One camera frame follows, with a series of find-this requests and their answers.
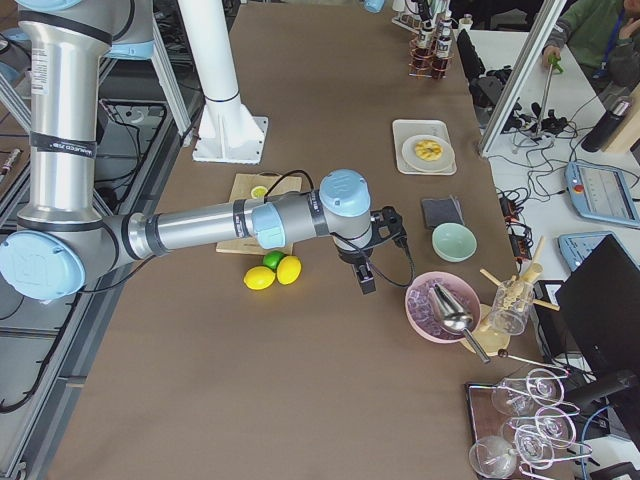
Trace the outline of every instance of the white plate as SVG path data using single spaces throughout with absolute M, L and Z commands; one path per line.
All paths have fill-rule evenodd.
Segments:
M 427 161 L 418 157 L 414 151 L 416 143 L 422 140 L 433 140 L 442 146 L 442 156 L 438 160 Z M 451 168 L 455 160 L 453 148 L 448 142 L 435 135 L 414 135 L 407 138 L 402 144 L 402 157 L 412 168 L 421 172 L 436 173 Z

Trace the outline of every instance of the white label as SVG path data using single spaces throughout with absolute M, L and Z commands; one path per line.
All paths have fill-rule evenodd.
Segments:
M 49 56 L 44 48 L 31 50 L 31 94 L 49 93 Z

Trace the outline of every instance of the wooden cutting board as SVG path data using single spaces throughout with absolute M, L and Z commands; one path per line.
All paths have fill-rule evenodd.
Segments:
M 276 180 L 280 178 L 280 175 L 268 175 L 258 174 L 252 175 L 247 173 L 238 173 L 233 181 L 233 187 L 231 188 L 231 195 L 229 201 L 233 202 L 242 198 L 251 198 L 251 189 L 262 185 L 264 187 L 271 188 L 276 183 Z M 286 177 L 282 180 L 278 186 L 271 192 L 270 195 L 281 195 L 286 192 L 299 192 L 302 188 L 301 177 Z M 291 255 L 293 253 L 293 244 L 286 245 L 279 248 L 283 253 Z M 265 255 L 269 250 L 263 249 L 255 238 L 237 238 L 235 240 L 227 240 L 225 242 L 218 242 L 216 245 L 216 252 L 220 253 L 244 253 L 249 255 Z

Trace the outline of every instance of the black band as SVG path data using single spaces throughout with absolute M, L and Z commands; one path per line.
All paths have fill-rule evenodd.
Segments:
M 52 222 L 34 222 L 18 217 L 18 225 L 29 230 L 39 230 L 46 232 L 89 232 L 104 227 L 102 220 L 87 223 L 52 223 Z
M 29 144 L 40 152 L 71 153 L 86 158 L 96 158 L 98 144 L 83 140 L 68 140 L 43 133 L 31 132 Z
M 329 226 L 327 225 L 327 219 L 324 218 L 324 209 L 320 198 L 318 198 L 317 190 L 312 190 L 307 194 L 307 204 L 309 205 L 309 213 L 311 213 L 311 221 L 313 222 L 313 228 L 316 230 L 316 235 L 318 237 L 329 235 Z
M 118 243 L 118 238 L 116 234 L 109 226 L 105 223 L 103 224 L 104 231 L 111 237 L 111 241 L 113 242 L 113 248 L 115 249 L 115 255 L 113 256 L 113 262 L 111 263 L 111 267 L 109 267 L 109 271 L 113 270 L 113 267 L 116 266 L 118 260 L 120 259 L 120 244 Z
M 249 236 L 247 219 L 244 215 L 244 203 L 246 200 L 240 199 L 233 202 L 233 228 L 236 229 L 236 237 L 246 238 Z
M 236 92 L 236 94 L 233 97 L 229 97 L 227 99 L 224 100 L 214 100 L 213 98 L 209 98 L 206 95 L 204 96 L 205 99 L 209 100 L 210 102 L 215 102 L 215 103 L 224 103 L 224 102 L 230 102 L 231 100 L 233 100 L 234 98 L 236 98 L 238 95 L 240 95 L 240 90 L 238 90 Z
M 131 221 L 131 217 L 133 217 L 135 213 L 130 213 L 126 217 L 122 219 L 122 225 L 120 226 L 120 235 L 122 236 L 122 245 L 124 245 L 124 249 L 134 260 L 142 260 L 136 252 L 133 251 L 133 247 L 131 246 L 131 241 L 129 240 L 129 222 Z
M 76 22 L 75 20 L 69 20 L 68 18 L 58 17 L 49 13 L 34 12 L 33 10 L 20 10 L 18 19 L 19 21 L 44 23 L 45 25 L 51 25 L 53 27 L 66 28 L 67 30 L 81 33 L 82 35 L 111 45 L 112 37 L 109 32 Z
M 163 255 L 170 253 L 167 247 L 165 247 L 160 240 L 160 231 L 158 230 L 159 218 L 160 215 L 154 215 L 149 218 L 147 223 L 144 225 L 144 233 L 147 237 L 147 243 L 156 257 L 162 257 Z

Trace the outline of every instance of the plate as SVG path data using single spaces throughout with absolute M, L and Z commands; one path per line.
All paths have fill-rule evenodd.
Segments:
M 418 157 L 414 151 L 416 143 L 422 140 L 433 140 L 442 146 L 442 156 L 438 160 L 426 161 Z M 455 154 L 451 145 L 440 137 L 435 135 L 414 135 L 407 138 L 402 144 L 402 158 L 412 168 L 421 172 L 436 173 L 451 168 L 455 160 Z
M 440 284 L 464 305 L 473 315 L 473 329 L 480 322 L 480 300 L 476 292 L 460 277 L 446 272 L 427 272 L 418 276 L 405 295 L 405 311 L 413 329 L 421 337 L 435 343 L 455 343 L 461 341 L 462 334 L 447 332 L 434 316 L 433 309 L 427 298 L 429 290 L 435 284 Z

